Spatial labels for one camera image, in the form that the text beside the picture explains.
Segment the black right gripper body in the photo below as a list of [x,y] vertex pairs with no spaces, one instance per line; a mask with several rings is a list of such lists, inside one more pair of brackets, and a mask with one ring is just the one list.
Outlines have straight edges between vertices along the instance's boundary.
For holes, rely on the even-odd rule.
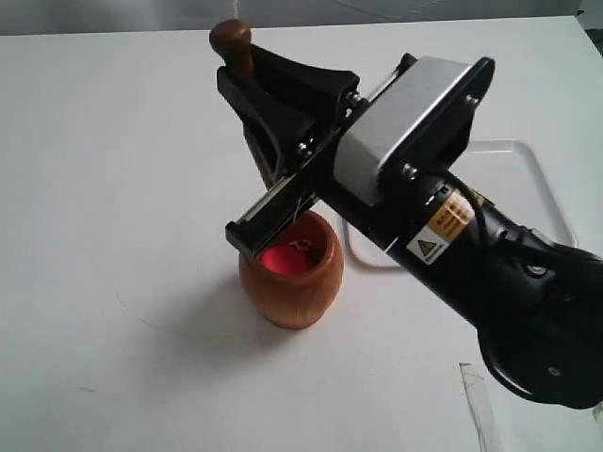
[[253,53],[244,73],[224,71],[224,97],[238,115],[270,189],[227,240],[255,257],[317,201],[324,201],[395,259],[426,222],[442,187],[474,208],[458,257],[477,272],[492,259],[486,218],[450,172],[494,77],[489,57],[472,64],[405,55],[368,96],[349,71]]

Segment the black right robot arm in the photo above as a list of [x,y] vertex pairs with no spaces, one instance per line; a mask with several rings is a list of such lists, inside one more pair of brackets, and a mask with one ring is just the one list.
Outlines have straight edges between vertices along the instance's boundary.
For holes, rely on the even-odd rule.
[[495,72],[405,55],[370,95],[350,71],[259,46],[222,54],[219,93],[269,192],[227,240],[254,257],[323,201],[477,331],[492,376],[573,409],[602,399],[602,261],[516,224],[451,172]]

